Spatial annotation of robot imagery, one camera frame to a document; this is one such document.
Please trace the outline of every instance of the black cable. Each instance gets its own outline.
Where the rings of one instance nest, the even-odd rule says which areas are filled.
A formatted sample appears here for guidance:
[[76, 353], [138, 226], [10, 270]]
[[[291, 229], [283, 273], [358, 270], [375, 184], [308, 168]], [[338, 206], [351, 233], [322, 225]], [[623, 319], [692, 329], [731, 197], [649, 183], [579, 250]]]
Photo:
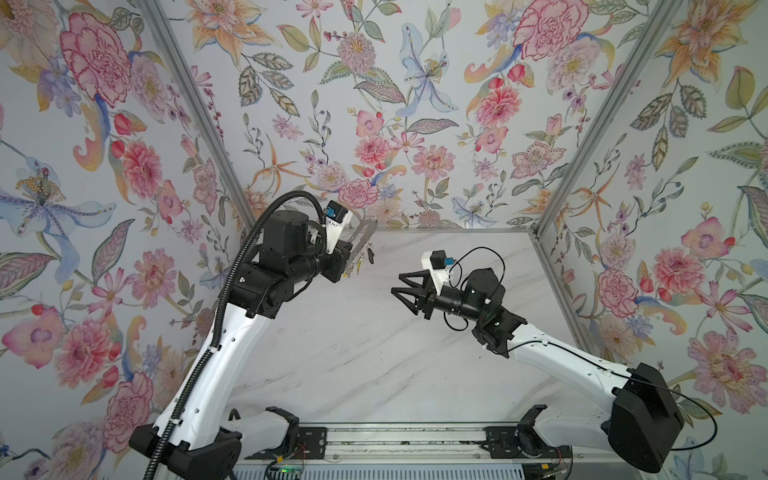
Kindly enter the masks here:
[[[512, 350], [520, 348], [523, 345], [528, 345], [529, 343], [543, 343], [543, 342], [541, 340], [528, 340], [527, 342], [523, 342], [523, 343], [520, 343], [518, 345], [513, 346], [512, 348], [507, 350], [507, 353], [510, 353]], [[558, 347], [559, 349], [563, 349], [566, 352], [569, 352], [571, 355], [575, 355], [578, 358], [584, 360], [585, 362], [590, 363], [591, 365], [594, 365], [594, 366], [598, 367], [600, 370], [605, 370], [606, 372], [609, 372], [611, 375], [616, 375], [618, 377], [621, 377], [622, 379], [627, 379], [627, 380], [631, 380], [633, 382], [643, 383], [645, 385], [650, 385], [650, 386], [656, 387], [657, 389], [666, 390], [666, 391], [671, 392], [671, 393], [673, 393], [675, 395], [679, 395], [679, 396], [683, 397], [684, 399], [690, 400], [691, 402], [696, 404], [696, 406], [698, 406], [700, 409], [705, 411], [707, 413], [707, 415], [710, 417], [710, 420], [712, 420], [712, 426], [713, 426], [713, 429], [714, 429], [714, 431], [712, 432], [712, 436], [709, 437], [709, 439], [706, 440], [705, 442], [701, 442], [698, 445], [692, 445], [690, 447], [681, 447], [679, 449], [670, 449], [670, 451], [672, 451], [672, 452], [686, 452], [688, 450], [700, 449], [701, 447], [703, 447], [705, 445], [709, 445], [715, 439], [715, 437], [717, 436], [717, 420], [715, 420], [714, 416], [709, 411], [709, 409], [705, 409], [703, 405], [701, 405], [699, 402], [697, 402], [696, 400], [692, 399], [691, 397], [689, 397], [689, 396], [687, 396], [687, 395], [685, 395], [683, 393], [677, 392], [675, 390], [668, 389], [667, 387], [656, 385], [655, 383], [646, 382], [645, 380], [640, 380], [640, 379], [633, 379], [630, 376], [621, 375], [620, 373], [616, 373], [613, 370], [609, 370], [609, 369], [605, 368], [604, 366], [602, 366], [602, 365], [600, 365], [598, 363], [595, 363], [595, 362], [593, 362], [593, 361], [591, 361], [589, 359], [585, 359], [583, 356], [579, 355], [578, 353], [574, 352], [573, 350], [567, 349], [567, 348], [565, 348], [562, 345], [558, 345], [557, 343], [549, 342], [547, 345], [548, 346], [552, 345], [552, 346]]]
[[[227, 275], [227, 279], [224, 281], [224, 285], [219, 292], [219, 306], [216, 308], [210, 345], [200, 357], [200, 361], [195, 364], [195, 367], [190, 373], [189, 380], [184, 384], [184, 388], [181, 390], [181, 394], [179, 394], [178, 399], [176, 399], [176, 405], [173, 412], [170, 414], [170, 418], [168, 419], [167, 424], [165, 425], [163, 435], [157, 441], [157, 444], [154, 447], [154, 451], [152, 452], [152, 456], [149, 459], [149, 463], [147, 464], [147, 470], [144, 471], [144, 480], [154, 480], [155, 473], [157, 473], [157, 467], [160, 466], [160, 460], [165, 452], [165, 448], [168, 445], [170, 436], [173, 434], [176, 425], [181, 424], [182, 422], [180, 420], [181, 414], [184, 412], [184, 407], [187, 404], [187, 400], [189, 399], [190, 394], [192, 393], [192, 389], [197, 383], [197, 380], [200, 378], [200, 374], [202, 374], [203, 369], [205, 369], [205, 365], [208, 363], [208, 360], [211, 358], [211, 356], [213, 356], [213, 353], [210, 349], [216, 349], [220, 345], [221, 334], [224, 325], [224, 313], [227, 310], [227, 301], [230, 298], [232, 285], [234, 285], [235, 276], [237, 275], [237, 271], [240, 269], [240, 265], [242, 265], [245, 257], [251, 253], [251, 246], [256, 240], [258, 240], [259, 235], [261, 235], [261, 229], [264, 227], [267, 219], [269, 219], [272, 214], [275, 213], [278, 208], [280, 208], [280, 205], [296, 197], [304, 197], [309, 200], [317, 212], [318, 223], [321, 226], [325, 225], [326, 217], [323, 214], [323, 207], [320, 205], [320, 202], [317, 201], [314, 195], [303, 190], [292, 190], [283, 195], [280, 195], [264, 210], [259, 219], [256, 220], [256, 224], [253, 225], [252, 229], [250, 229], [245, 243], [243, 243], [243, 246], [241, 246], [240, 250], [237, 252], [237, 256], [230, 266], [230, 272]], [[326, 236], [321, 235], [319, 251], [323, 251], [325, 248]]]

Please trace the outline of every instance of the white marble table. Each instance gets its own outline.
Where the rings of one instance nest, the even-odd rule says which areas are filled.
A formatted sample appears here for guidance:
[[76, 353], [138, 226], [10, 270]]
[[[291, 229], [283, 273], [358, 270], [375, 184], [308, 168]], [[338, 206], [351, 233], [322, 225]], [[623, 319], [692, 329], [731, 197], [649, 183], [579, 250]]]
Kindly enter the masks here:
[[[302, 422], [495, 422], [519, 419], [560, 383], [483, 350], [453, 332], [442, 314], [425, 320], [389, 292], [399, 273], [421, 270], [426, 250], [458, 259], [485, 245], [505, 259], [504, 306], [574, 344], [535, 251], [524, 233], [377, 233], [375, 265], [334, 285], [318, 278], [257, 344], [230, 406], [279, 406]], [[501, 263], [478, 251], [464, 273]], [[463, 320], [450, 317], [453, 325]]]

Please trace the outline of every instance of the floral wallpaper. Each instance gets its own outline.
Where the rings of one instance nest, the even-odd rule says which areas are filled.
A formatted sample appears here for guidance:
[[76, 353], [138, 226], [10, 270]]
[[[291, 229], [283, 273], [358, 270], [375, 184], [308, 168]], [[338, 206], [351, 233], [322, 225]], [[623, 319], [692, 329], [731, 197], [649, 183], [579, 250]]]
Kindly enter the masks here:
[[[679, 480], [765, 478], [768, 65], [760, 0], [689, 0], [544, 243], [592, 346], [645, 362], [720, 432]], [[706, 441], [677, 398], [678, 446]]]
[[302, 188], [346, 205], [356, 221], [375, 215], [398, 230], [531, 226], [654, 5], [177, 0], [163, 8], [201, 72], [257, 216]]
[[128, 439], [180, 386], [240, 244], [144, 22], [130, 0], [0, 0], [2, 478], [141, 465]]

